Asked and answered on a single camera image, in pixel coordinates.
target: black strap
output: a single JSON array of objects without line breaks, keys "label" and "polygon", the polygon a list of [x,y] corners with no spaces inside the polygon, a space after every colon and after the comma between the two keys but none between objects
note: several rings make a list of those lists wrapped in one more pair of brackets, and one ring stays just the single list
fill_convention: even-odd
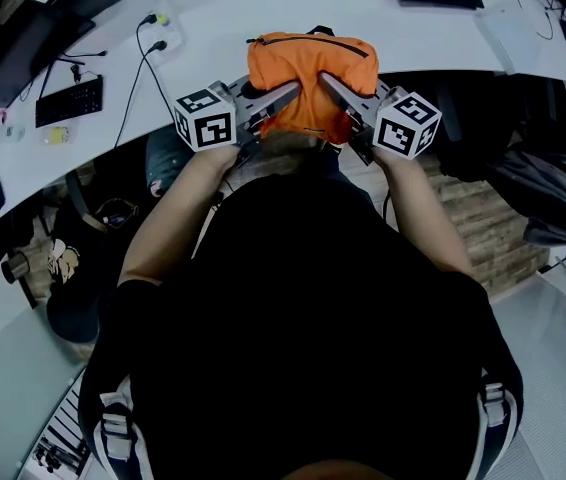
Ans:
[{"label": "black strap", "polygon": [[330,27],[324,25],[317,25],[308,34],[327,34],[328,36],[334,37],[334,31]]}]

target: forearm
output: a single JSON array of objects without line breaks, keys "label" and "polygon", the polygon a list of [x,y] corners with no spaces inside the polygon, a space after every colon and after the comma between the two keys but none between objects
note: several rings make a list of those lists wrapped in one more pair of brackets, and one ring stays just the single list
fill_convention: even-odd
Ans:
[{"label": "forearm", "polygon": [[191,258],[224,174],[224,167],[194,155],[134,236],[119,284],[130,279],[159,284]]},{"label": "forearm", "polygon": [[463,240],[416,162],[383,166],[399,231],[441,270],[472,274]]}]

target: orange pouch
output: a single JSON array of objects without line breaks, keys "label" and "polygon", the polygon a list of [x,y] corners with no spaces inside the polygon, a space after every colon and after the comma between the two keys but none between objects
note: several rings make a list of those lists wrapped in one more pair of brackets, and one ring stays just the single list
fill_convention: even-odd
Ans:
[{"label": "orange pouch", "polygon": [[334,37],[318,26],[307,34],[272,32],[250,45],[247,63],[256,89],[271,90],[299,80],[301,94],[261,125],[265,138],[271,130],[291,130],[315,135],[334,144],[347,142],[353,121],[332,102],[319,85],[327,71],[361,96],[374,96],[379,60],[374,48],[360,39]]}]

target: floor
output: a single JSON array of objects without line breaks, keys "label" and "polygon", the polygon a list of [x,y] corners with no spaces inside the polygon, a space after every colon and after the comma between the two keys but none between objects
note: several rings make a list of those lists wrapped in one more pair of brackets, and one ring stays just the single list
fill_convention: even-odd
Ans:
[{"label": "floor", "polygon": [[[229,185],[224,183],[221,190],[227,196],[231,193],[229,186],[236,190],[257,177],[293,173],[312,146],[312,139],[286,134],[273,140],[268,139],[262,157],[232,172],[228,177]],[[432,155],[421,155],[419,161],[468,247],[475,278],[491,297],[512,288],[547,264],[547,249],[523,242],[526,219],[515,213],[487,183],[463,183],[443,176],[438,169],[436,157]],[[341,153],[340,167],[354,184],[370,194],[374,206],[382,214],[387,183],[380,168],[374,164],[365,166],[349,146]],[[84,166],[82,171],[89,179],[90,166]],[[50,228],[53,227],[54,213],[54,209],[46,209],[46,220]],[[212,216],[213,212],[210,211],[201,236]],[[391,205],[387,221],[396,229]],[[51,277],[47,270],[47,255],[50,248],[50,238],[45,235],[40,223],[35,221],[35,236],[22,251],[28,257],[31,267],[26,280],[34,297],[41,304],[45,304],[49,296]],[[77,354],[84,359],[89,357],[90,350],[89,346],[76,347]]]}]

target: person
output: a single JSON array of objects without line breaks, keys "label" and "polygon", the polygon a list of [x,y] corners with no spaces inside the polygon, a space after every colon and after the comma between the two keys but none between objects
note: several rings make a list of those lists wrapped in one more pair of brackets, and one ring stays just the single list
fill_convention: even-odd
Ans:
[{"label": "person", "polygon": [[196,153],[134,237],[87,367],[80,422],[131,380],[154,478],[464,479],[489,359],[522,409],[487,294],[419,163],[375,148],[400,234],[338,172],[247,183]]}]

